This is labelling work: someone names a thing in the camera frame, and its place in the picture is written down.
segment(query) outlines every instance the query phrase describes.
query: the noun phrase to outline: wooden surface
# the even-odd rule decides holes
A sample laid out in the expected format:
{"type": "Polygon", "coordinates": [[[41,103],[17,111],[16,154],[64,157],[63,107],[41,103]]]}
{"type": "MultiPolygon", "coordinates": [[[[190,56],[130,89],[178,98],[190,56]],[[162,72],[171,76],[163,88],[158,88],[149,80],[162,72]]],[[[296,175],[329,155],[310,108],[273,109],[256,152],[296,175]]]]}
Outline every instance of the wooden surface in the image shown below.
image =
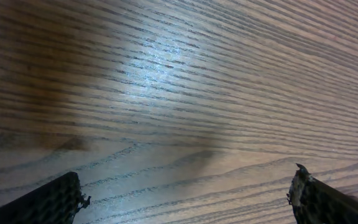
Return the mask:
{"type": "Polygon", "coordinates": [[[75,223],[294,223],[358,196],[358,0],[0,0],[0,205],[69,170],[75,223]]]}

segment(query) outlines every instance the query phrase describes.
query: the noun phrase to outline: wood grain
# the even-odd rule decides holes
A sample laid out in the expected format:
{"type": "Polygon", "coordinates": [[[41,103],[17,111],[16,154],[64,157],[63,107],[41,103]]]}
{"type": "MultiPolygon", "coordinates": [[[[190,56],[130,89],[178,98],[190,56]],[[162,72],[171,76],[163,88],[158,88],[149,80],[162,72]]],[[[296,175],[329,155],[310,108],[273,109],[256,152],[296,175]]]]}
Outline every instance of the wood grain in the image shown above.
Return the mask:
{"type": "Polygon", "coordinates": [[[73,170],[75,223],[294,223],[358,196],[358,0],[0,0],[0,206],[73,170]]]}

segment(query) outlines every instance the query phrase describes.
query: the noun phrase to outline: brown wood tabletop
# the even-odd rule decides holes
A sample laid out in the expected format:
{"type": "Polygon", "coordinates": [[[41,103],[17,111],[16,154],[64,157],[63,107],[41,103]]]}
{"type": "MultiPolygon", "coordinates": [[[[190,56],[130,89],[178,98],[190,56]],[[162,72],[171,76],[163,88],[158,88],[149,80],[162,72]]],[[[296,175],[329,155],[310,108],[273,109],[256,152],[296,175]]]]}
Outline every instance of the brown wood tabletop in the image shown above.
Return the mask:
{"type": "Polygon", "coordinates": [[[296,162],[358,197],[358,0],[0,0],[0,206],[294,223],[296,162]]]}

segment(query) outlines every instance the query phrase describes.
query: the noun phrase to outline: black object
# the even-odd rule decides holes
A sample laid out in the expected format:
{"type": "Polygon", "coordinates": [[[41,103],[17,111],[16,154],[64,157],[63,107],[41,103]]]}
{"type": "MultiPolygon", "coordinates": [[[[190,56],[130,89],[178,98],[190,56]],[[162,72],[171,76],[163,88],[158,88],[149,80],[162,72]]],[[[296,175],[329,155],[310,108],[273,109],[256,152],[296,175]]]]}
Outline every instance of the black object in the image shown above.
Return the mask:
{"type": "Polygon", "coordinates": [[[71,224],[90,199],[81,194],[78,174],[68,172],[2,206],[0,224],[71,224]]]}
{"type": "Polygon", "coordinates": [[[287,200],[298,224],[358,224],[358,198],[340,193],[311,176],[305,166],[293,180],[287,200]]]}

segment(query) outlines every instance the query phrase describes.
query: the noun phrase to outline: wooden table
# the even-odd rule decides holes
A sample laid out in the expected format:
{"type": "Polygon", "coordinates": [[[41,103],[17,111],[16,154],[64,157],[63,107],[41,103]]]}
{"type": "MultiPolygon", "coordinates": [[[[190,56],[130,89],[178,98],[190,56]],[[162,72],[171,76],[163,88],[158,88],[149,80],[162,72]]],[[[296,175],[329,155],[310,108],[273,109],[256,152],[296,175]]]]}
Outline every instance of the wooden table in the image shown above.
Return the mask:
{"type": "Polygon", "coordinates": [[[0,0],[0,206],[68,172],[75,223],[294,223],[358,196],[358,0],[0,0]]]}

